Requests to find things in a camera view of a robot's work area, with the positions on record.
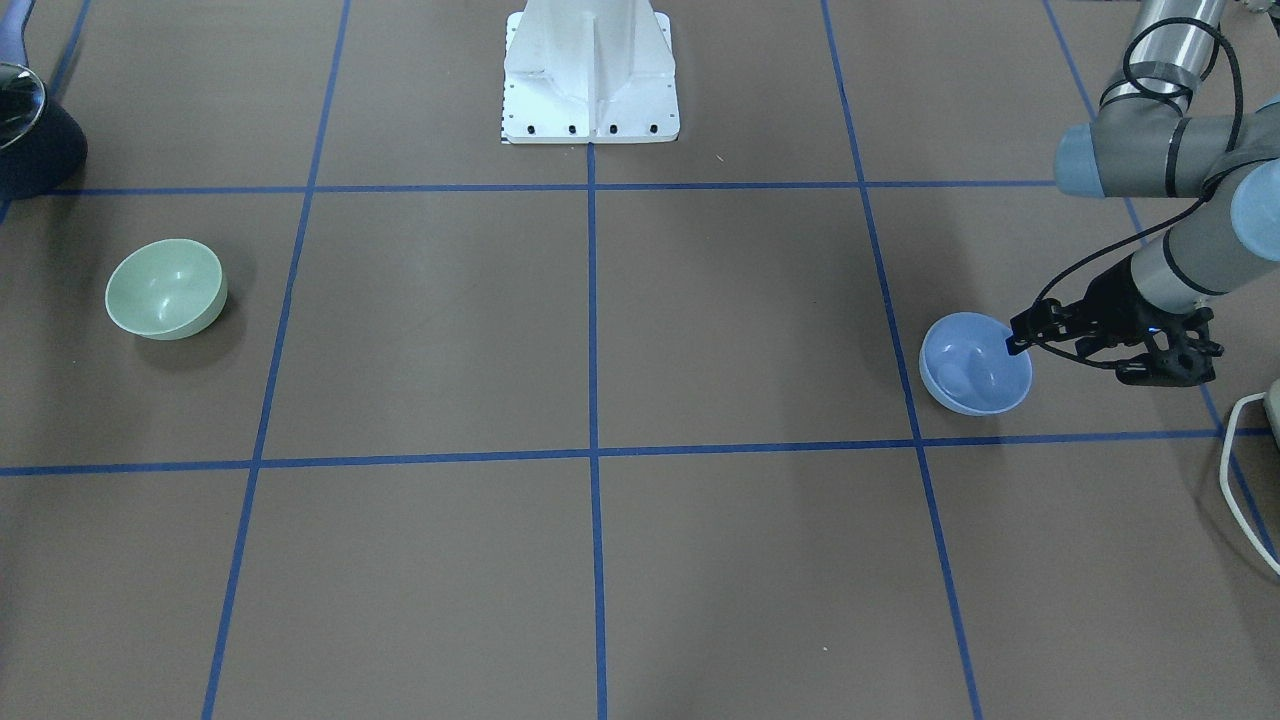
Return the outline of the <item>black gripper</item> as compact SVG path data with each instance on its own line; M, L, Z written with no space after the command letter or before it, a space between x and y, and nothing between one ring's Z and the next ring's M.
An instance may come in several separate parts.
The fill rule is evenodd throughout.
M1036 300L1010 320L1005 340L1014 357L1033 346L1071 341L1076 351L1102 351L1146 342L1161 329L1157 307L1147 302L1124 259L1097 275L1083 299L1064 307L1056 299Z

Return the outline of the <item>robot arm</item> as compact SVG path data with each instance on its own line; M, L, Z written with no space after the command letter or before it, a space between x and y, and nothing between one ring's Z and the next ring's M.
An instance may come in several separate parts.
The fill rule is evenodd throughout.
M1211 302L1277 268L1277 105L1245 109L1222 1L1143 1L1093 120L1055 158L1059 188L1092 199L1187 199L1175 217L1115 243L1126 256L1071 304L1047 284L1015 316L1011 355L1032 347L1094 366L1119 346L1220 357Z

